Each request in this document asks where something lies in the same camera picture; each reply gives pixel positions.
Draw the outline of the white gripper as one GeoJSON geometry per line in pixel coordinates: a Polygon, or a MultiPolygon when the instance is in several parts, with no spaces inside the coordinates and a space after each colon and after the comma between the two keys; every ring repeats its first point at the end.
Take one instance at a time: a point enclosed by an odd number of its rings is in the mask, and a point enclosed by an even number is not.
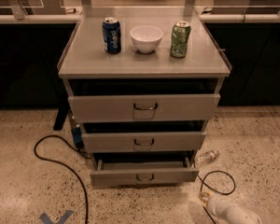
{"type": "Polygon", "coordinates": [[[203,206],[206,206],[208,212],[215,217],[223,217],[223,213],[229,207],[229,203],[220,196],[212,195],[210,192],[201,191],[199,199],[203,206]]]}

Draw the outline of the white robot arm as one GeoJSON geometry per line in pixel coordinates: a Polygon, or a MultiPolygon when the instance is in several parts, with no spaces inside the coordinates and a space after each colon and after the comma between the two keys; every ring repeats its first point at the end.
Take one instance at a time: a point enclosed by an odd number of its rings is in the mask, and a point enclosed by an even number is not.
{"type": "Polygon", "coordinates": [[[259,215],[255,212],[214,193],[201,191],[199,199],[210,215],[228,224],[262,224],[259,215]]]}

